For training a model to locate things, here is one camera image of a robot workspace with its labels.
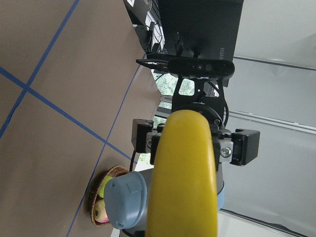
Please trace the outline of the wicker fruit basket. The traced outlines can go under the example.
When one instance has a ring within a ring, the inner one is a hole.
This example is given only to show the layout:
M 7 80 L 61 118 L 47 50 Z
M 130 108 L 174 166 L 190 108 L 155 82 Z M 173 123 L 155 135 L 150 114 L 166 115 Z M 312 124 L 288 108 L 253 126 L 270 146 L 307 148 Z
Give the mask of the wicker fruit basket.
M 116 177 L 127 174 L 127 168 L 121 165 L 115 165 L 106 171 L 102 171 L 93 178 L 88 190 L 86 201 L 86 211 L 89 214 L 92 225 L 96 227 L 110 224 L 105 211 L 104 190 L 107 183 Z

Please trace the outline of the black monitor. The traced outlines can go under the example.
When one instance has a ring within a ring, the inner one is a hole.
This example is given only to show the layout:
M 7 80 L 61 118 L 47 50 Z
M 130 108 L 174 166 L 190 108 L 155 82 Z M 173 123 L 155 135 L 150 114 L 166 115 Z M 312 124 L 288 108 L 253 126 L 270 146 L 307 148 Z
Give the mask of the black monitor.
M 232 61 L 241 0 L 125 0 L 147 58 L 182 56 Z

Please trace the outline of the green apple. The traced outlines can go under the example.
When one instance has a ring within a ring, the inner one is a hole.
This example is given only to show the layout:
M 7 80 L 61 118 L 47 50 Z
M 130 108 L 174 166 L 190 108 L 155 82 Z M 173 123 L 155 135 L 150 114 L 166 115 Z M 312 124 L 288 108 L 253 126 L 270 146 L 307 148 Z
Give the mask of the green apple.
M 107 175 L 107 176 L 105 176 L 104 180 L 101 182 L 101 186 L 100 186 L 99 191 L 98 191 L 98 195 L 100 198 L 104 198 L 105 187 L 111 179 L 112 179 L 112 177 Z

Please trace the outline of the yellow banana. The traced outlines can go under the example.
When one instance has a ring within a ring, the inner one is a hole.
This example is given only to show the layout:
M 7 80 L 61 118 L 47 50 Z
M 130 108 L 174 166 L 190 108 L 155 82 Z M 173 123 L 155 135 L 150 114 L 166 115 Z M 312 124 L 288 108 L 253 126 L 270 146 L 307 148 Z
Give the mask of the yellow banana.
M 207 119 L 180 110 L 167 119 L 154 161 L 145 235 L 215 237 L 217 185 Z

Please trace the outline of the upper pink apple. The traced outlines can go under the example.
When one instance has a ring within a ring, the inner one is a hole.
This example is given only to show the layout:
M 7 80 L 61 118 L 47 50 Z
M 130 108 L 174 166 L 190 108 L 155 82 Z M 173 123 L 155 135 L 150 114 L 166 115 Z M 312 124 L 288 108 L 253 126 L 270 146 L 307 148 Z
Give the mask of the upper pink apple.
M 103 199 L 98 200 L 95 203 L 94 210 L 93 210 L 93 217 L 94 217 L 94 220 L 99 223 L 106 223 L 109 221 L 109 218 L 105 209 L 105 202 Z

